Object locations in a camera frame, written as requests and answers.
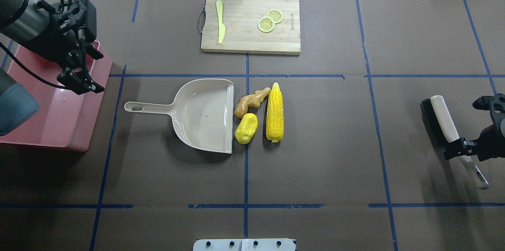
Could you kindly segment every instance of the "knife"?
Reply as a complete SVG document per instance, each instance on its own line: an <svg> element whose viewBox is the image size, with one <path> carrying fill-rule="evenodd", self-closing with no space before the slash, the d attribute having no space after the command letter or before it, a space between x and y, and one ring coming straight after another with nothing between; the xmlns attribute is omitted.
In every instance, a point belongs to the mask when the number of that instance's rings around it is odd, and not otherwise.
<svg viewBox="0 0 505 251"><path fill-rule="evenodd" d="M224 40L224 34L226 33L226 26L223 24L223 2L216 1L216 9L218 10L218 43L221 44Z"/></svg>

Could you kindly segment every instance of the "wooden cutting board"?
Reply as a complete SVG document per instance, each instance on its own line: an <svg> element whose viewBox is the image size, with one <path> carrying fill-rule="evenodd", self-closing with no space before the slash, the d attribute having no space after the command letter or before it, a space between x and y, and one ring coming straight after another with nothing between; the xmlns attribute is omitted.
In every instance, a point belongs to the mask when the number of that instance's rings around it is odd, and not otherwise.
<svg viewBox="0 0 505 251"><path fill-rule="evenodd" d="M205 25L201 49L204 52L300 55L299 0L220 0L226 34L218 43L216 1L205 3ZM258 20L271 9L283 13L281 23L269 33L258 29Z"/></svg>

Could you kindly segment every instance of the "label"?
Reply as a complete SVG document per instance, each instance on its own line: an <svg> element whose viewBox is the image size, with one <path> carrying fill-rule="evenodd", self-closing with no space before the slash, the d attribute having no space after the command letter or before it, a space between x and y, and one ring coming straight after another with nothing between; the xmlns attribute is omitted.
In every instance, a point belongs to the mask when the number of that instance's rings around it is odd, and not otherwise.
<svg viewBox="0 0 505 251"><path fill-rule="evenodd" d="M291 30L294 30L294 13L291 14Z"/></svg>

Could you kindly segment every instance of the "pink tray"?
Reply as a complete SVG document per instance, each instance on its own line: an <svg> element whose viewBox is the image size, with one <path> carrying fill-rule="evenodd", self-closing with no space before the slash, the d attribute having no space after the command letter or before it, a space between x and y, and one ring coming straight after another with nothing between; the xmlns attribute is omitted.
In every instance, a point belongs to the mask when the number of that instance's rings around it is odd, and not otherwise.
<svg viewBox="0 0 505 251"><path fill-rule="evenodd" d="M93 60L87 56L86 66L93 80L105 87L112 62L98 41L95 41L94 45L103 53L103 58ZM61 68L56 63L49 62L22 46L18 47L16 57L45 80L60 84L56 76L61 72ZM74 152L87 151L103 92L77 95L70 90L50 87L26 73L15 62L11 62L7 73L33 95L40 109L14 131L0 137L0 143Z"/></svg>

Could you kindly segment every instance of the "corn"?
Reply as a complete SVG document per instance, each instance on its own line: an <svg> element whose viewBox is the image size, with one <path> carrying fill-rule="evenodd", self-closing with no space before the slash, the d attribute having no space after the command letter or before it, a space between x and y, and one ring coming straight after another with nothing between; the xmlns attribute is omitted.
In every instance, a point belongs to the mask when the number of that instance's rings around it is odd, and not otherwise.
<svg viewBox="0 0 505 251"><path fill-rule="evenodd" d="M284 137L284 105L282 92L276 82L268 97L267 107L267 140L278 142Z"/></svg>

